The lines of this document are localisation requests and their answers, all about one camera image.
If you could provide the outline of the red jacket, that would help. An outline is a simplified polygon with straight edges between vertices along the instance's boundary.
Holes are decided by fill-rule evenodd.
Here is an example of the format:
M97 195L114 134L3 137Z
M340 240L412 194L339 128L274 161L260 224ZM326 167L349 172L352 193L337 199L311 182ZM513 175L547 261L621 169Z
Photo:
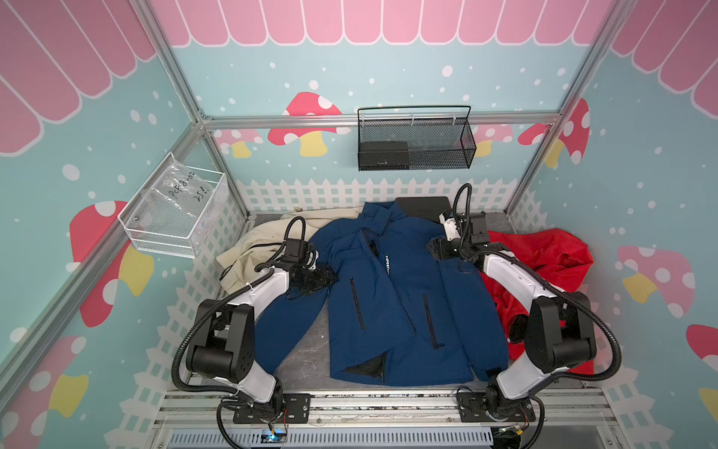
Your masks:
M551 284L568 292L579 290L594 258L586 243L562 229L547 229L533 234L505 234L491 231L492 243L507 247L521 262ZM482 280L495 302L495 308L506 333L525 308L499 282L487 275Z

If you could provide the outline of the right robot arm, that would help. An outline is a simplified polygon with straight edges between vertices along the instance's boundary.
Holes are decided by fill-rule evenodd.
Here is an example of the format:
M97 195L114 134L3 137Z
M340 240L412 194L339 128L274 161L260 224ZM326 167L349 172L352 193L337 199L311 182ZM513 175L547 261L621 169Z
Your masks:
M527 267L508 247L490 241L481 214L475 221L446 210L439 215L445 236L428 244L438 260L461 259L501 284L528 311L518 318L510 340L523 342L525 351L514 363L490 377L482 404L462 403L484 420L495 422L531 417L531 394L541 391L557 375L569 373L596 356L594 321L577 306L590 301L569 293Z

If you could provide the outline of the navy blue jacket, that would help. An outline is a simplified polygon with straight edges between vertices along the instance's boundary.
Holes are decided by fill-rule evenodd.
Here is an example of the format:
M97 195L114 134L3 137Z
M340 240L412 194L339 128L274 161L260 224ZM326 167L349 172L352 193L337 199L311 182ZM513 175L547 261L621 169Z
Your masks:
M328 312L333 379L387 387L485 381L509 364L495 302L478 269L430 250L440 224L396 203L368 203L312 236L337 280L322 290L278 297L256 325L256 359L276 372Z

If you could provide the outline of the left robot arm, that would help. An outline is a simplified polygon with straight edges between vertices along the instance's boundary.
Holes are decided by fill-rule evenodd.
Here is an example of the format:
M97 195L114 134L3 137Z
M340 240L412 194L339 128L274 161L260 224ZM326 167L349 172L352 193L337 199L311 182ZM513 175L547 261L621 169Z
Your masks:
M223 299L200 303L194 325L174 355L171 379L184 392L221 392L219 410L247 407L250 415L272 425L287 413L282 384L256 361L255 325L280 297L308 295L338 277L318 262L316 246L287 239L257 277Z

